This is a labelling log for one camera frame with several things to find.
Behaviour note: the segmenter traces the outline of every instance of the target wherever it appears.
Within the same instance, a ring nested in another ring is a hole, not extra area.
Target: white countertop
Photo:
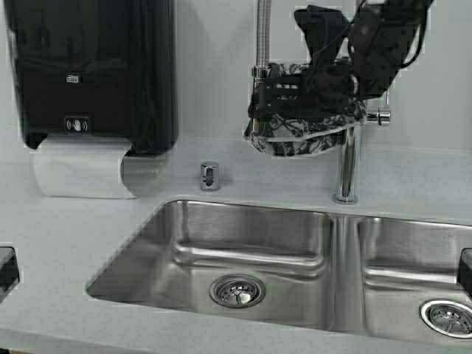
[[[217,159],[223,187],[198,188]],[[0,345],[33,353],[446,353],[447,349],[92,299],[86,286],[168,201],[191,199],[472,225],[472,159],[367,149],[361,202],[331,201],[336,155],[282,161],[241,142],[178,145],[158,178],[130,161],[134,201],[47,198],[29,165],[0,165],[0,246],[21,283],[0,304]],[[147,180],[146,187],[136,181]]]

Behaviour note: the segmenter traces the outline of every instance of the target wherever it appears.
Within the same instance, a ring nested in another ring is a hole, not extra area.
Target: sink drain
[[[472,309],[452,301],[430,301],[421,308],[423,321],[451,338],[472,339]]]
[[[264,284],[247,275],[226,275],[217,279],[209,290],[213,301],[225,308],[250,308],[264,299]]]

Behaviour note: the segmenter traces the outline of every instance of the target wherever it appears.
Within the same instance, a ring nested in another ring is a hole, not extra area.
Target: gray wall
[[[311,0],[342,7],[354,0]],[[254,63],[255,0],[176,0],[178,104],[182,139],[241,140]],[[307,60],[292,13],[306,0],[274,0],[272,58]],[[3,16],[0,26],[4,28]],[[388,149],[472,150],[471,0],[437,0],[425,52],[396,81],[390,128],[368,128],[365,142]],[[7,55],[0,31],[0,161],[27,162],[18,134]]]

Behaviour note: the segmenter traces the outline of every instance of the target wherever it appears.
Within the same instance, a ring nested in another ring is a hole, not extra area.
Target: double sink
[[[472,227],[175,201],[88,293],[472,349],[472,300],[457,284],[463,249],[472,249]]]

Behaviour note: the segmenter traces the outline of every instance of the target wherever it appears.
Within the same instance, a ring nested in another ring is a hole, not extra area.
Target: black paper towel dispenser
[[[25,143],[50,133],[169,150],[175,120],[172,0],[4,0]]]

